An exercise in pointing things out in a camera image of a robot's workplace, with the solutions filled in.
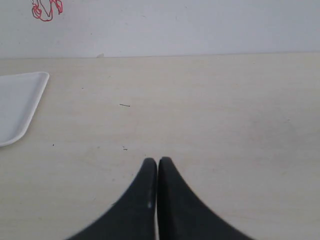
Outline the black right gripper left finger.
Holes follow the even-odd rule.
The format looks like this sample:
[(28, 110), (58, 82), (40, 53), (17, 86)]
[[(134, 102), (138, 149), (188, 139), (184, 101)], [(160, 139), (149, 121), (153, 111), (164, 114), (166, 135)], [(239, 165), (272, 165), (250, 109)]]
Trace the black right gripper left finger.
[(154, 240), (157, 164), (144, 159), (135, 179), (114, 205), (71, 240)]

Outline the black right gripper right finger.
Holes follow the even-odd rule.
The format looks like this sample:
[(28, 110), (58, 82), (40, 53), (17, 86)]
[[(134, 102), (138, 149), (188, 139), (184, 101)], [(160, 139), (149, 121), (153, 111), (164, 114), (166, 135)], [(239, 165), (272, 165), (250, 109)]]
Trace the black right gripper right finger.
[(250, 240), (211, 211), (169, 157), (158, 165), (157, 220), (161, 240)]

